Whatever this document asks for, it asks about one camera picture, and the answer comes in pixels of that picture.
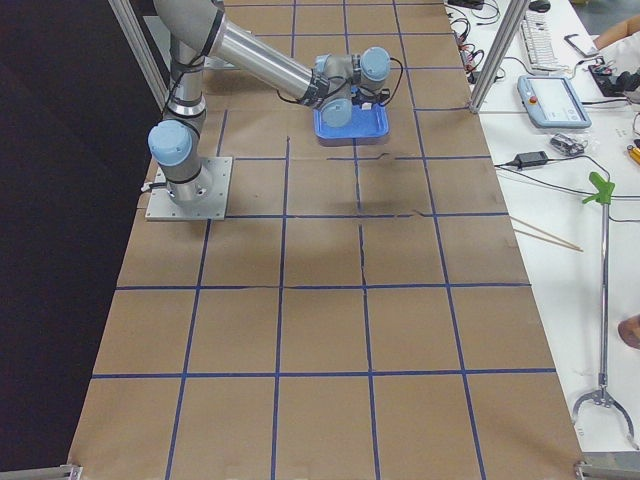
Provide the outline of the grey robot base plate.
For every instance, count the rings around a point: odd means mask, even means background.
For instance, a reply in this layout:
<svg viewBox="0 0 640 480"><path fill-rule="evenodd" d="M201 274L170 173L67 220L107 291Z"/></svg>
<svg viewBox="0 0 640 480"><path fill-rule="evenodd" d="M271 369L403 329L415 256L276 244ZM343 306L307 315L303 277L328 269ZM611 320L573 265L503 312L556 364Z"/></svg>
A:
<svg viewBox="0 0 640 480"><path fill-rule="evenodd" d="M186 184L168 182L160 167L154 178L160 186L149 192L148 221L200 221L225 219L232 157L200 157L199 176Z"/></svg>

